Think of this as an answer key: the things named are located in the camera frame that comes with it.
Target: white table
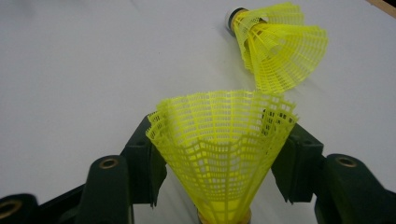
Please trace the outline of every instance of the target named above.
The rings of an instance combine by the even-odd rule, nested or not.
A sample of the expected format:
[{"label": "white table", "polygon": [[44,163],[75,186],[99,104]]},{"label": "white table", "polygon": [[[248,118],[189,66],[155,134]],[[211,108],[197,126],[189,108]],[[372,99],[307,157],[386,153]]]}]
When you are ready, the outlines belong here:
[{"label": "white table", "polygon": [[[84,183],[163,98],[253,90],[224,16],[276,3],[0,1],[0,198],[43,203]],[[363,0],[293,3],[330,39],[317,70],[286,93],[299,123],[324,155],[356,157],[396,190],[396,20]],[[196,223],[168,172],[158,207],[134,207],[136,223]],[[252,223],[316,223],[313,203],[284,203],[271,173],[251,209]]]}]

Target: shuttlecock holder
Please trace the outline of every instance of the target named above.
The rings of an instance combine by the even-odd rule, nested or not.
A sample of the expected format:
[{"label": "shuttlecock holder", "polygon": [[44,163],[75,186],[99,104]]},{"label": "shuttlecock holder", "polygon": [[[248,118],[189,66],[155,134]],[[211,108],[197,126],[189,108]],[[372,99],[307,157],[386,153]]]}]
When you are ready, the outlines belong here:
[{"label": "shuttlecock holder", "polygon": [[[163,158],[145,136],[147,127],[144,118],[121,155],[94,162],[80,187],[40,205],[32,194],[0,199],[0,223],[134,223],[132,205],[155,205],[166,177]],[[310,202],[315,193],[318,223],[394,223],[396,194],[361,161],[340,154],[325,158],[322,150],[314,136],[294,126],[272,166],[285,200]]]}]

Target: yellow plastic mesh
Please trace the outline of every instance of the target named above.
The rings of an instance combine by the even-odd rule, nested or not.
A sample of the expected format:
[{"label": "yellow plastic mesh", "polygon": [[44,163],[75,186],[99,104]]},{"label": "yellow plastic mesh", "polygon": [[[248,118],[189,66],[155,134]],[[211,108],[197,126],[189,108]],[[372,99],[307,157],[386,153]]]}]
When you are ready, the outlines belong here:
[{"label": "yellow plastic mesh", "polygon": [[292,3],[241,11],[232,27],[246,69],[266,93],[286,91],[306,79],[328,42],[325,30],[304,26],[304,14]]},{"label": "yellow plastic mesh", "polygon": [[165,99],[147,136],[211,223],[237,223],[297,121],[294,104],[260,91]]}]

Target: shuttlecock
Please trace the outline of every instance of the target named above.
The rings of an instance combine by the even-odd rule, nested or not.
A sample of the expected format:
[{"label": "shuttlecock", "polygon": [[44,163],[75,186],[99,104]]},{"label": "shuttlecock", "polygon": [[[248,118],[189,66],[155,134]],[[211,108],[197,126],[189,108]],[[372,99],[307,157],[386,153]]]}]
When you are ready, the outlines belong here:
[{"label": "shuttlecock", "polygon": [[328,42],[325,30],[304,25],[304,14],[292,3],[233,9],[227,13],[226,26],[236,36],[256,88],[265,93],[283,92],[305,80]]},{"label": "shuttlecock", "polygon": [[205,223],[239,223],[297,121],[294,104],[260,91],[165,99],[147,136]]}]

